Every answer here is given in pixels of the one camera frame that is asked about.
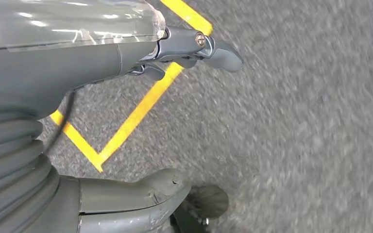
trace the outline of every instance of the gray asphalt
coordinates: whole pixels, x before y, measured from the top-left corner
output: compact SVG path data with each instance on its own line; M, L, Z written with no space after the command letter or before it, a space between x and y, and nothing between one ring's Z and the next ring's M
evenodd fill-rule
M186 2L244 69L186 70L104 173L63 136L50 155L60 173L136 181L179 168L229 194L218 233L373 233L373 0ZM100 151L152 84L87 86L73 125ZM44 123L45 140L55 125Z

